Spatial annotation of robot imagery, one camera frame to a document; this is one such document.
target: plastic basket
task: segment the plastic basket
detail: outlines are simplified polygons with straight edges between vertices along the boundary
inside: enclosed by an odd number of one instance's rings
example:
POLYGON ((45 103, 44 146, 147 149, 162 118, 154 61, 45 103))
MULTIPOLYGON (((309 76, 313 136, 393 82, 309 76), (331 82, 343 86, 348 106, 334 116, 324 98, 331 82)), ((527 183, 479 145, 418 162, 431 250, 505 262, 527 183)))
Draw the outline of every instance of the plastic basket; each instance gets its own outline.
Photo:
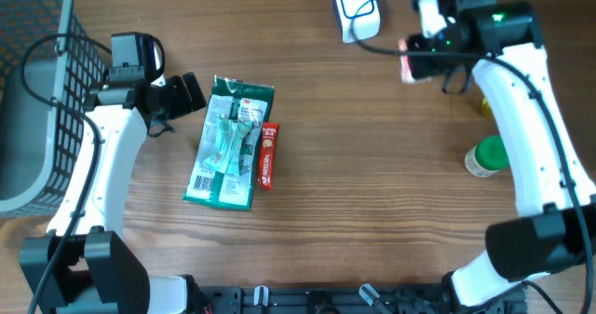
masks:
MULTIPOLYGON (((35 101, 20 85, 25 49, 55 33, 87 35, 73 0, 0 0, 0 216, 53 214, 75 167, 82 120, 35 101)), ((35 92, 82 112, 103 68, 91 44, 60 38, 34 52, 25 74, 35 92)))

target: green package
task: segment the green package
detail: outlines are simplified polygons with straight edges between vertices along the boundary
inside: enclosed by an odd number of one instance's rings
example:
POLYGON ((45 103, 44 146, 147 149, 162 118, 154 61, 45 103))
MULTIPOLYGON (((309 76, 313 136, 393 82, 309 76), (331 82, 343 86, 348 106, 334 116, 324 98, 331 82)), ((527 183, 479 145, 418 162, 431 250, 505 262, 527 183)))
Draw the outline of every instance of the green package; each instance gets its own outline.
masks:
POLYGON ((257 152, 263 123, 269 119, 274 88, 247 84, 215 76, 205 114, 195 166, 184 192, 184 200, 217 208, 249 210, 252 181, 258 166, 257 152), (239 175, 220 173, 203 162, 217 154, 218 116, 251 122, 252 129, 242 141, 237 160, 239 175))

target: red snack bar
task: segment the red snack bar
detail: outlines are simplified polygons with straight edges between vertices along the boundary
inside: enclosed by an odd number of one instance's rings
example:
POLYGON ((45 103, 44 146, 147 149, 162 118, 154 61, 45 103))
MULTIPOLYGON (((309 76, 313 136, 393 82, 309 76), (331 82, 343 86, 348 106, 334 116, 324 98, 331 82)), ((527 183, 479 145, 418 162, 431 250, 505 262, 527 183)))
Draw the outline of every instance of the red snack bar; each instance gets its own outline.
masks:
POLYGON ((276 154, 276 140, 278 138, 278 123, 263 123, 263 139, 261 140, 261 162, 259 163, 259 184, 266 190, 271 190, 273 177, 273 159, 276 154))

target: wooden table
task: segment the wooden table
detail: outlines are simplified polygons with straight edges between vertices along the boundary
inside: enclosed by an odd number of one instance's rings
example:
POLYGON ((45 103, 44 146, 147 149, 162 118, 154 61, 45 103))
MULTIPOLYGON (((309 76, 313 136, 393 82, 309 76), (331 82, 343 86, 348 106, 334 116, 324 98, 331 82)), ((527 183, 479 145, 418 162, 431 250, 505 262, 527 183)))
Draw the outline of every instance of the wooden table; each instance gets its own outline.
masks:
MULTIPOLYGON (((542 21, 552 83, 576 151, 596 174, 595 0, 529 0, 542 21)), ((496 128, 477 89, 445 96, 441 80, 400 82, 396 59, 342 44, 332 0, 75 0, 91 36, 157 36, 167 75, 195 72, 276 86, 281 125, 274 190, 251 212, 182 201, 204 112, 173 122, 137 156, 125 239, 150 274, 192 274, 199 285, 357 286, 435 282, 483 248, 486 226, 516 217, 511 174, 476 179, 466 151, 496 128)), ((381 4, 376 43, 419 32, 406 0, 381 4)), ((48 217, 0 221, 0 312, 31 292, 20 243, 48 217)), ((541 280, 565 312, 580 308, 584 267, 541 280)), ((534 292, 533 312, 550 313, 534 292)))

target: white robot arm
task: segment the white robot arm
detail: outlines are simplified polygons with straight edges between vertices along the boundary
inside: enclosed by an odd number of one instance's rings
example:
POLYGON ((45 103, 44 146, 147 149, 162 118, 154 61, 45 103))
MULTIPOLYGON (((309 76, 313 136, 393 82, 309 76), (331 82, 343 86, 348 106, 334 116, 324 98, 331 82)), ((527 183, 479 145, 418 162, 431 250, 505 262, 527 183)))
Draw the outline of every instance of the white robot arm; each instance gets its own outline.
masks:
MULTIPOLYGON (((104 230, 115 231, 123 239, 124 205, 130 176, 147 136, 147 126, 138 108, 125 109, 118 104, 98 106, 87 116, 100 128, 103 143, 99 169, 83 208, 85 214, 79 218, 73 234, 86 235, 92 227, 101 226, 104 230)), ((47 225, 47 232, 55 231, 56 236, 64 235, 89 171, 95 137, 87 123, 84 133, 64 201, 47 225)))
MULTIPOLYGON (((418 0, 418 5, 424 38, 429 38, 430 42, 427 43, 428 50, 479 52, 492 57, 497 55, 500 61, 507 62, 525 75, 540 93, 544 107, 541 107, 532 91, 522 82, 523 80, 503 66, 493 61, 479 60, 471 67, 476 83, 491 105, 508 153, 518 215, 530 220, 532 217, 544 216, 552 211, 567 211, 567 214, 571 214, 574 202, 570 195, 569 184, 572 186, 571 189, 575 190, 579 205, 588 206, 596 202, 596 186, 577 158, 555 101, 547 67, 547 52, 529 5, 495 7, 495 0, 418 0), (450 17, 452 22, 455 18, 461 18, 462 22, 473 25, 467 27, 464 24, 459 27, 448 23, 445 21, 448 15, 441 14, 440 9, 450 16, 456 16, 450 17), (547 121, 545 112, 552 117, 553 125, 547 121), (562 152, 565 154, 563 159, 553 133, 557 133, 561 141, 562 152), (571 183, 565 180, 562 170, 565 164, 562 164, 562 161, 566 162, 566 167, 573 178, 571 183)), ((411 38, 410 48, 412 42, 424 42, 424 39, 420 35, 411 38)), ((408 67, 413 68, 412 73, 422 70, 420 72, 422 75, 418 78, 435 75, 443 68, 450 73, 450 69, 453 68, 448 66, 449 62, 443 64, 442 61, 436 61, 437 64, 425 65, 423 61, 418 61, 421 65, 417 66, 418 71, 415 71, 413 59, 402 58, 402 60, 406 61, 408 67)), ((537 232, 538 229, 537 225, 529 230, 537 232)), ((488 248, 489 244, 494 242, 494 237, 487 232, 486 240, 488 248)), ((522 254, 532 256, 528 251, 544 248, 511 246, 510 249, 519 249, 519 251, 522 250, 522 254)), ((511 256, 519 254, 513 251, 510 250, 508 254, 511 256)), ((542 259, 544 262, 535 262, 537 266, 543 266, 543 264, 549 266, 546 261, 555 260, 554 249, 546 251, 552 256, 541 257, 538 261, 542 259)), ((571 254, 566 254, 567 256, 565 254, 562 256, 570 258, 571 254)), ((548 274, 547 270, 540 268, 530 275, 522 274, 520 271, 512 273, 510 270, 506 271, 503 266, 515 265, 518 262, 512 260, 503 263, 502 261, 498 254, 484 251, 469 265, 449 276, 452 292, 459 306, 468 308, 481 306, 514 288, 522 280, 536 280, 548 274), (499 264, 500 268, 495 268, 494 264, 499 264)), ((556 264, 552 262, 551 264, 549 268, 556 270, 556 264)))

